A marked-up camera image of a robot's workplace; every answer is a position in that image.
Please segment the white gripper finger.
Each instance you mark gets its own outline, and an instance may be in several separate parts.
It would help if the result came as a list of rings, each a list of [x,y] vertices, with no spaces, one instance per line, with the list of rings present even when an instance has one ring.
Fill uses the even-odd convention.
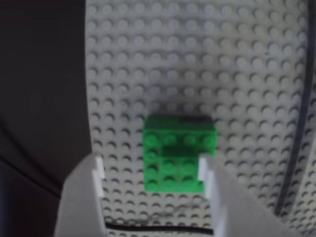
[[[199,156],[198,179],[204,184],[204,197],[211,207],[214,236],[296,236],[212,156]]]
[[[100,153],[87,155],[68,175],[61,193],[55,237],[106,237],[102,213],[105,179]]]

